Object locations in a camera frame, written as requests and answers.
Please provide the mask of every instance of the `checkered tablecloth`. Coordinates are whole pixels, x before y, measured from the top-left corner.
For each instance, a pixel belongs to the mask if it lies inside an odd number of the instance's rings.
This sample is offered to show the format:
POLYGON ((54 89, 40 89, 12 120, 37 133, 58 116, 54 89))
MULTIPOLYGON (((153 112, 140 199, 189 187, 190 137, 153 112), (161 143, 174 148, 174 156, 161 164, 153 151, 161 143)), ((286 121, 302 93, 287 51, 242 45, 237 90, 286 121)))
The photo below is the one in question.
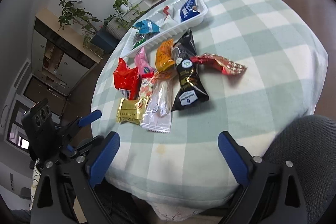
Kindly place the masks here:
MULTIPOLYGON (((128 32, 101 72, 92 99, 91 110, 102 111, 93 135, 116 131, 121 139, 106 179, 150 203, 196 209, 223 204, 237 183, 218 149, 219 133, 227 130, 251 155, 263 155, 292 120, 314 113, 324 84, 328 55, 283 1, 204 2, 209 12, 192 29, 198 54, 246 65, 244 75, 227 77, 200 66, 209 101, 173 112, 169 134, 116 123, 122 94, 114 88, 113 72, 128 32)), ((147 53, 152 66, 155 53, 156 48, 147 53)), ((134 66, 133 59, 127 62, 134 66)), ((173 99, 178 90, 175 79, 173 99)))

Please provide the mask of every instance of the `wooden floor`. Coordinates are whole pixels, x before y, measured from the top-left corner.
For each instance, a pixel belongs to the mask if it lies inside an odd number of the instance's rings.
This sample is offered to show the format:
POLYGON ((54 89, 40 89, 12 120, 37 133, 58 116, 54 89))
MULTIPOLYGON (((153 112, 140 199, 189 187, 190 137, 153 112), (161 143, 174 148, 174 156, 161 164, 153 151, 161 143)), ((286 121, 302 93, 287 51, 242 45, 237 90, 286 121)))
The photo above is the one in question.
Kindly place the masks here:
MULTIPOLYGON (((333 0, 283 0, 306 22, 321 41, 329 55, 327 77, 320 100, 316 106, 315 115, 324 115, 336 120, 336 3, 333 0)), ((90 105, 95 90, 95 84, 108 60, 109 55, 83 79, 76 90, 71 94, 68 105, 63 115, 62 124, 66 124, 76 116, 83 116, 90 112, 90 105)), ((92 136, 91 128, 82 129, 74 140, 74 145, 84 138, 92 136)), ((164 223, 151 215, 151 223, 164 223)), ((211 223, 214 219, 197 218, 189 219, 183 223, 211 223)))

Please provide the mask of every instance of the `red foil wrapper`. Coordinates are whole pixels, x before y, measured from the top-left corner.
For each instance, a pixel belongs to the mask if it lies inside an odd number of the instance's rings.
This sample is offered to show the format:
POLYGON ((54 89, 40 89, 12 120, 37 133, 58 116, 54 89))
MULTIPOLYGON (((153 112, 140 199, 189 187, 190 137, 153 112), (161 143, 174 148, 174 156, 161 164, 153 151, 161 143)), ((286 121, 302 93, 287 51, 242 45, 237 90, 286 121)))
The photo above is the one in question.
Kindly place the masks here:
POLYGON ((247 69, 244 65, 235 63, 216 54, 205 53, 200 56, 192 56, 190 59, 192 63, 213 67, 221 71, 224 75, 239 75, 247 69))

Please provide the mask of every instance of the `white plastic tray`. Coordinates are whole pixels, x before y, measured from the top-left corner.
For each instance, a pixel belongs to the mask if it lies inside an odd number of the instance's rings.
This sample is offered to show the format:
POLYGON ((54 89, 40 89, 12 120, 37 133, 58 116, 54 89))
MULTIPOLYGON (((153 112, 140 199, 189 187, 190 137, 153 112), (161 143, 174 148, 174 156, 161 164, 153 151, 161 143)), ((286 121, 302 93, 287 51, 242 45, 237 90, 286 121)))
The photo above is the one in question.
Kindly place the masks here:
MULTIPOLYGON (((183 4, 186 2, 187 0, 177 0, 171 4, 167 4, 167 5, 171 5, 173 6, 173 9, 175 11, 175 13, 180 14, 180 9, 183 6, 183 4)), ((121 51, 120 57, 124 58, 124 57, 135 57, 135 55, 137 54, 137 52, 141 49, 141 47, 145 47, 145 50, 149 50, 150 48, 152 48, 153 46, 159 44, 162 41, 165 41, 169 38, 171 38, 172 36, 184 32, 186 30, 188 30, 189 28, 195 27, 199 24, 201 24, 201 22, 204 19, 204 16, 206 15, 206 13, 208 12, 208 8, 206 7, 205 3, 203 0, 196 0, 196 3, 198 4, 198 11, 199 14, 184 21, 181 22, 179 24, 177 24, 174 27, 171 27, 163 32, 160 32, 159 34, 157 34, 156 36, 148 39, 146 42, 142 43, 141 45, 139 45, 138 47, 136 47, 135 49, 133 48, 133 41, 134 41, 134 36, 137 33, 138 30, 136 29, 132 29, 130 36, 128 37, 125 46, 123 48, 123 50, 121 51)), ((150 17, 148 17, 148 19, 153 19, 153 21, 155 21, 155 18, 157 12, 155 12, 153 15, 151 15, 150 17)))

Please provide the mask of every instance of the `plant pot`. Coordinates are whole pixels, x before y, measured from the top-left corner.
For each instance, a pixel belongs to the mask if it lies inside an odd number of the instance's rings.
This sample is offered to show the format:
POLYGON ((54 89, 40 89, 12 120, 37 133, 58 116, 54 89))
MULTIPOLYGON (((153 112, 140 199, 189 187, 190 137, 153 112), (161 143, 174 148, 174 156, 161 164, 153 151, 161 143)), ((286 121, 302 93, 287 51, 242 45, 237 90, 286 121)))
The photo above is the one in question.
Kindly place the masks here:
POLYGON ((120 40, 101 28, 92 38, 91 43, 101 48, 104 52, 111 53, 118 46, 120 40))
POLYGON ((121 40, 124 37, 124 35, 127 33, 127 31, 123 27, 121 27, 115 21, 115 19, 112 19, 109 22, 109 24, 107 24, 106 30, 118 40, 121 40))

